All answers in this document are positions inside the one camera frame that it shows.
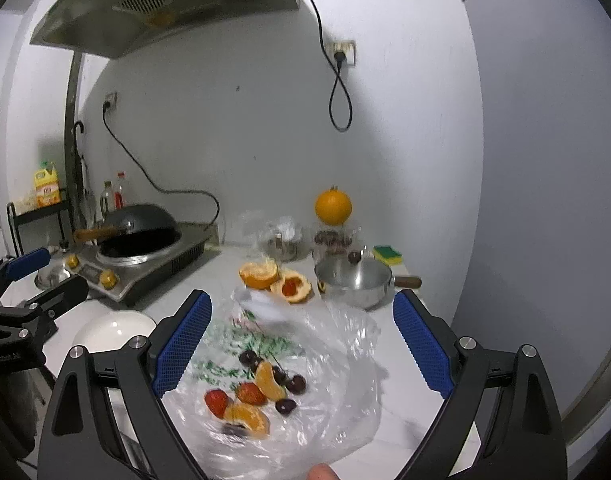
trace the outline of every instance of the stainless steel saucepan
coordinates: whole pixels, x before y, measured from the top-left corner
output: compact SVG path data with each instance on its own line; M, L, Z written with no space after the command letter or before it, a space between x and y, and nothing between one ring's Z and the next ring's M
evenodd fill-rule
M367 309L380 303L388 291L399 286L420 288L416 276L393 276L392 269L374 258L350 254L327 256L314 267L323 298Z

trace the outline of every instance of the wooden handle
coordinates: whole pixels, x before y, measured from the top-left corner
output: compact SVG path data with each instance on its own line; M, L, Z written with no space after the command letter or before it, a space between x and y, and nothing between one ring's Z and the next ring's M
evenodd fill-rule
M418 276L395 276L394 286L400 288L421 288L421 279Z
M89 242L98 238L112 238L121 234L121 230L115 226L97 227L94 229L77 229L74 232L74 241L77 243Z

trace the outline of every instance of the power outlet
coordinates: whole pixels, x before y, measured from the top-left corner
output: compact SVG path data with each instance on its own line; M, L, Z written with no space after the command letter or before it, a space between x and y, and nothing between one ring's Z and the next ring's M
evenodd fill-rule
M332 41L330 43L326 43L325 49L328 56L330 56L330 59L332 59L332 62L334 62L334 53L342 51L343 54L346 55L346 61L344 64L348 66L355 66L357 63L357 44L354 40Z
M117 93L112 92L111 94L106 94L104 103L110 103L110 108L108 110L114 110L117 107Z

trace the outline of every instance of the blue gripper pad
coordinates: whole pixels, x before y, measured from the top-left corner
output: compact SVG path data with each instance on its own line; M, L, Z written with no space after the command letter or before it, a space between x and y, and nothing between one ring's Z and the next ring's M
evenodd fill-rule
M6 278L12 282L45 267L50 263L50 253L45 247L11 260L6 268Z
M179 384L211 318L212 302L203 292L157 356L152 389L159 399Z
M450 362L437 339L412 302L399 292L394 297L394 322L421 370L429 389L447 399L455 387L450 377Z

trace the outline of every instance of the strawberry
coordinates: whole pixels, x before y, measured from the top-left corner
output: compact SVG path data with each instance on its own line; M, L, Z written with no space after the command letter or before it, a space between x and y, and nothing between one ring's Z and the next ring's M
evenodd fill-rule
M230 397L228 397L227 393L223 390L210 390L203 399L214 416L224 418L226 408L230 404Z
M254 383L242 383L236 389L236 398L245 404L253 406L263 406L268 399L262 394L262 391Z

